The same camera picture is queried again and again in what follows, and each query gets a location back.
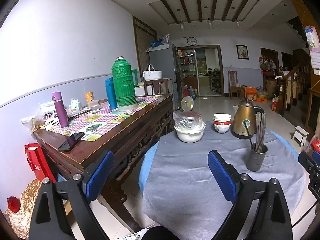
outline carved wooden table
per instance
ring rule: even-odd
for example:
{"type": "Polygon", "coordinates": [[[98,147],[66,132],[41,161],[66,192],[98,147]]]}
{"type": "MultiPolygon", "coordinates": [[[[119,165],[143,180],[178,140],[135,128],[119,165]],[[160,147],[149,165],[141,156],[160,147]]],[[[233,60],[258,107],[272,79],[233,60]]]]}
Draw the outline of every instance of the carved wooden table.
{"type": "Polygon", "coordinates": [[[162,95],[98,140],[93,142],[81,140],[67,153],[57,150],[67,136],[41,129],[36,130],[34,135],[48,157],[49,165],[52,169],[56,169],[53,172],[59,171],[65,178],[83,173],[104,150],[111,150],[115,157],[115,164],[98,200],[128,230],[138,232],[141,227],[123,205],[127,196],[121,189],[121,185],[159,137],[172,131],[172,113],[172,95],[162,95]]]}

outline wooden chair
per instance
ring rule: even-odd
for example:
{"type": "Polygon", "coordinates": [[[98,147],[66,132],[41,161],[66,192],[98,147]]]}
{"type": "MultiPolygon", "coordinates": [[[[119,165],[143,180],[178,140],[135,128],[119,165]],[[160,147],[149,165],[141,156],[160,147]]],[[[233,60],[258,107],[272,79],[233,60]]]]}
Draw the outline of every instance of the wooden chair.
{"type": "Polygon", "coordinates": [[[229,97],[231,97],[231,100],[232,100],[233,93],[236,93],[237,97],[241,96],[241,88],[237,88],[236,83],[238,83],[237,71],[229,70],[228,71],[228,85],[229,85],[229,97]]]}
{"type": "Polygon", "coordinates": [[[164,85],[165,85],[165,93],[169,94],[168,79],[162,78],[162,79],[145,81],[144,82],[144,95],[148,96],[148,86],[149,85],[151,85],[152,95],[153,95],[153,92],[155,92],[155,95],[158,95],[158,94],[161,95],[161,83],[164,83],[164,85]]]}

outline electric kettle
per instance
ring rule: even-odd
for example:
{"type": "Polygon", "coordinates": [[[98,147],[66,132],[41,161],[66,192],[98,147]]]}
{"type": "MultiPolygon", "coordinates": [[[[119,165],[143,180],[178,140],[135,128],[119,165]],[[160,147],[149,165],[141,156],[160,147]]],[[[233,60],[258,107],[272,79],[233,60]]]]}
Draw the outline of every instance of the electric kettle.
{"type": "Polygon", "coordinates": [[[260,106],[254,106],[248,98],[242,100],[233,118],[231,133],[239,139],[250,139],[256,133],[256,113],[264,114],[260,106]]]}

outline gray tablecloth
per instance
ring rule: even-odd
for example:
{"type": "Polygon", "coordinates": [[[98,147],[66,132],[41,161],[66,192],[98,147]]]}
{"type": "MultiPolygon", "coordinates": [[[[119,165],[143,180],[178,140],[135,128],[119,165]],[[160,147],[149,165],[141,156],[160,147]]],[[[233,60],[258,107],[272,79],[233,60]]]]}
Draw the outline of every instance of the gray tablecloth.
{"type": "MultiPolygon", "coordinates": [[[[230,130],[217,133],[213,122],[207,122],[196,143],[180,141],[175,131],[162,136],[143,192],[142,211],[181,240],[212,239],[232,206],[208,167],[208,153],[217,150],[239,173],[261,181],[277,178],[292,215],[303,195],[305,173],[290,150],[268,130],[264,142],[268,152],[262,167],[251,172],[245,166],[249,140],[235,138],[230,130]]],[[[257,204],[255,200],[238,239],[246,238],[257,204]]]]}

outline white wall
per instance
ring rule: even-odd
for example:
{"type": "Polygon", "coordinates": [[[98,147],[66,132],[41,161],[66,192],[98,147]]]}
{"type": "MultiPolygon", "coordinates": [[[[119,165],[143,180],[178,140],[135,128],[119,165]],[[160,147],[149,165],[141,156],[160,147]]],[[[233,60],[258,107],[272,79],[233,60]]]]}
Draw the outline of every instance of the white wall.
{"type": "Polygon", "coordinates": [[[279,64],[282,65],[281,52],[292,54],[293,49],[304,46],[302,39],[285,23],[271,30],[202,29],[170,33],[171,41],[177,47],[188,46],[189,36],[197,39],[196,45],[220,45],[225,93],[228,92],[228,70],[237,70],[238,81],[243,85],[263,86],[263,76],[259,68],[260,48],[277,50],[279,64]],[[238,59],[237,44],[248,47],[248,60],[238,59]]]}
{"type": "Polygon", "coordinates": [[[205,61],[207,63],[207,68],[217,68],[220,69],[219,66],[219,55],[218,49],[204,49],[205,53],[205,61]]]}
{"type": "Polygon", "coordinates": [[[60,91],[65,105],[84,94],[107,98],[104,81],[117,56],[137,68],[132,16],[109,0],[20,0],[0,29],[0,209],[35,178],[24,145],[35,142],[21,119],[60,91]]]}
{"type": "Polygon", "coordinates": [[[132,15],[110,0],[20,0],[0,29],[0,105],[45,86],[138,68],[132,15]]]}

